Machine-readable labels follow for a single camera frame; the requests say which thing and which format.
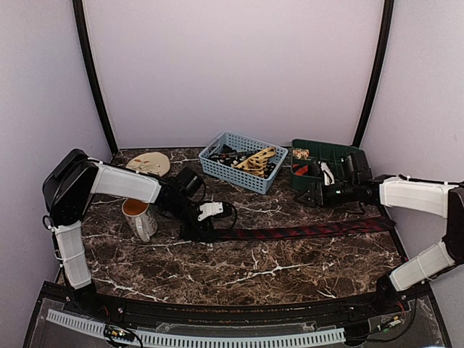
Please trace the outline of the red navy striped tie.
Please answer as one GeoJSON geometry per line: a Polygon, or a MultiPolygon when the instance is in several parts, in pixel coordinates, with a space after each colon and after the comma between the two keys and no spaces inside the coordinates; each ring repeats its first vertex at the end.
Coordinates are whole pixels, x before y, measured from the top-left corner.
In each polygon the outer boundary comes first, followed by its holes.
{"type": "Polygon", "coordinates": [[[290,228],[223,229],[215,234],[213,241],[317,239],[358,233],[378,233],[392,230],[394,227],[393,220],[381,216],[290,228]]]}

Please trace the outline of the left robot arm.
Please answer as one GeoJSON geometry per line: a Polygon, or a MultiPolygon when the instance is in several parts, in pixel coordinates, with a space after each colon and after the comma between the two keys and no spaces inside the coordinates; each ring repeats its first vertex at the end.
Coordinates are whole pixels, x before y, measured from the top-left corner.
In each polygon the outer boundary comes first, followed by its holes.
{"type": "Polygon", "coordinates": [[[51,231],[55,256],[65,273],[71,298],[87,316],[102,311],[86,262],[82,221],[94,194],[135,199],[177,218],[181,237],[207,241],[213,233],[211,218],[223,213],[223,203],[194,203],[191,197],[202,184],[193,170],[185,168],[174,178],[115,167],[73,149],[48,175],[42,185],[48,214],[43,224],[51,231]]]}

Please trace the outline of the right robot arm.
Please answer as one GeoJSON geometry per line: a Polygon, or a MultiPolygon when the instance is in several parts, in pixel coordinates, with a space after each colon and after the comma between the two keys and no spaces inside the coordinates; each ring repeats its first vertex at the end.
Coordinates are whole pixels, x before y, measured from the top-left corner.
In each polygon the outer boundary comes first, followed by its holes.
{"type": "Polygon", "coordinates": [[[463,264],[463,184],[422,181],[409,176],[381,175],[363,182],[342,181],[331,185],[316,182],[295,196],[308,207],[325,207],[347,202],[379,204],[437,215],[447,221],[442,240],[416,257],[381,276],[370,308],[386,314],[401,295],[463,264]]]}

